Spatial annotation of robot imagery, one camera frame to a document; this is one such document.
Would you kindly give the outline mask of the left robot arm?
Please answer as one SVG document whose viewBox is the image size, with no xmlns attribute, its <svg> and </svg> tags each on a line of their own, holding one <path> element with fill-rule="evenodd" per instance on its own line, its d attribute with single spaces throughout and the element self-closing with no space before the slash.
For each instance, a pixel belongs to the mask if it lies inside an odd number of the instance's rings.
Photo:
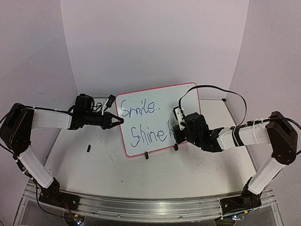
<svg viewBox="0 0 301 226">
<path fill-rule="evenodd" d="M 108 111 L 115 99 L 115 96 L 110 95 L 104 104 L 98 105 L 92 96 L 79 94 L 75 103 L 66 111 L 15 103 L 0 121 L 0 146 L 12 154 L 23 174 L 47 189 L 45 198 L 52 205 L 58 206 L 63 202 L 63 194 L 51 187 L 56 184 L 56 180 L 32 147 L 33 131 L 78 130 L 84 126 L 98 126 L 103 130 L 114 128 L 124 122 L 123 118 Z"/>
</svg>

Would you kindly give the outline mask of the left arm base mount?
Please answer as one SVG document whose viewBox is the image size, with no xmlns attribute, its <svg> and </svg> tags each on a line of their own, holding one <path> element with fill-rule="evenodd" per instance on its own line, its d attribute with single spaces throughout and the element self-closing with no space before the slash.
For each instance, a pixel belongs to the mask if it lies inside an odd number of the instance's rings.
<svg viewBox="0 0 301 226">
<path fill-rule="evenodd" d="M 41 192 L 38 197 L 39 202 L 66 208 L 67 210 L 77 210 L 79 207 L 80 197 L 78 195 L 65 193 L 60 191 L 60 184 L 56 178 L 53 178 L 52 183 L 47 188 L 41 187 Z"/>
</svg>

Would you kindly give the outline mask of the pink framed whiteboard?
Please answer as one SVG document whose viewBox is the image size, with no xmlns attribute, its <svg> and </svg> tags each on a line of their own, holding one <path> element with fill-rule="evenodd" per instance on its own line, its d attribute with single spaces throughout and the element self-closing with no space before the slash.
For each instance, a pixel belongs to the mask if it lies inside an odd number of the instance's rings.
<svg viewBox="0 0 301 226">
<path fill-rule="evenodd" d="M 200 113 L 198 90 L 194 82 L 144 89 L 119 94 L 117 115 L 124 119 L 120 126 L 127 157 L 161 151 L 175 144 L 173 126 L 178 124 L 174 108 L 179 105 L 185 115 Z"/>
</svg>

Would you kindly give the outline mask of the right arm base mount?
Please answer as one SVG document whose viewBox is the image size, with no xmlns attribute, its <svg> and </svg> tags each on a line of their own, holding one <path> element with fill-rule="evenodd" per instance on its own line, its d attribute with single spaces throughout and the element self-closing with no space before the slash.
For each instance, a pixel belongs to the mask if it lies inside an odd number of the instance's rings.
<svg viewBox="0 0 301 226">
<path fill-rule="evenodd" d="M 235 212 L 242 212 L 245 210 L 253 210 L 254 208 L 261 206 L 261 194 L 251 192 L 249 189 L 249 183 L 247 183 L 242 193 L 239 196 L 233 196 L 230 198 L 223 198 L 220 200 L 222 208 L 222 215 L 226 216 Z"/>
</svg>

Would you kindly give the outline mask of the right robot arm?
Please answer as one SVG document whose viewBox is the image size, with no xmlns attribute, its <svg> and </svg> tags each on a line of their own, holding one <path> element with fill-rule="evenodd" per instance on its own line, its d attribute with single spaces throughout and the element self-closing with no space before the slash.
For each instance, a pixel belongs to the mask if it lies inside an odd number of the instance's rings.
<svg viewBox="0 0 301 226">
<path fill-rule="evenodd" d="M 189 142 L 203 151 L 218 153 L 241 146 L 270 144 L 271 157 L 246 185 L 248 193 L 254 195 L 259 195 L 273 178 L 299 155 L 298 134 L 292 127 L 294 121 L 285 118 L 280 112 L 273 112 L 266 119 L 217 129 L 209 129 L 204 116 L 199 113 L 185 115 L 184 111 L 177 107 L 174 109 L 174 115 L 178 121 L 178 124 L 173 126 L 177 145 Z"/>
</svg>

